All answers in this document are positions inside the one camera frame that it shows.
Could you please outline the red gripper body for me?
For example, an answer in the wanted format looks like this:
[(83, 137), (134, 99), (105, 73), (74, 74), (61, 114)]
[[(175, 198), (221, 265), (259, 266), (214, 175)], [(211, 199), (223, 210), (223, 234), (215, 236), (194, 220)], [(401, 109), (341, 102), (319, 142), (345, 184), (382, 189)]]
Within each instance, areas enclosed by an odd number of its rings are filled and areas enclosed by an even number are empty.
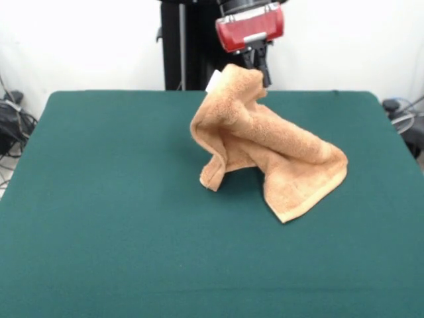
[(216, 20), (218, 39), (226, 52), (242, 51), (256, 41), (271, 42), (284, 34), (284, 14), (279, 3), (267, 3)]

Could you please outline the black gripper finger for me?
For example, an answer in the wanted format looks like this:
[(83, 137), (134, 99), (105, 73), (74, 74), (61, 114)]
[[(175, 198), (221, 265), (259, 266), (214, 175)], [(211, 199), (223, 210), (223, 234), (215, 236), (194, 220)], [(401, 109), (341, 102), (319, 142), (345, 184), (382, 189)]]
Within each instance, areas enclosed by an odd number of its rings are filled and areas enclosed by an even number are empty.
[(255, 64), (255, 49), (251, 49), (251, 50), (245, 50), (241, 56), (242, 59), (244, 61), (244, 66), (246, 69), (255, 69), (256, 68), (256, 64)]
[(267, 49), (268, 49), (268, 43), (260, 41), (256, 45), (255, 55), (254, 55), (254, 66), (257, 70), (260, 70), (262, 72), (264, 87), (269, 87), (272, 83), (269, 69), (268, 69), (268, 64), (266, 61)]

